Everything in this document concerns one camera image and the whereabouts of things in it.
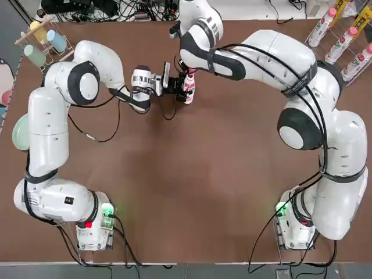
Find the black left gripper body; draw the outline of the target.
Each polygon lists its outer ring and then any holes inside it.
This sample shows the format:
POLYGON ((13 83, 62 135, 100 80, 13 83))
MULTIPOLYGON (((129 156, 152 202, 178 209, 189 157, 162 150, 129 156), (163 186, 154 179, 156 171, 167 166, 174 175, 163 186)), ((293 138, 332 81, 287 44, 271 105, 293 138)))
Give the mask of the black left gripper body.
POLYGON ((167 93, 171 95, 175 95, 178 92, 183 91, 183 85, 176 84, 176 77, 169 77, 168 86, 167 86, 167 93))

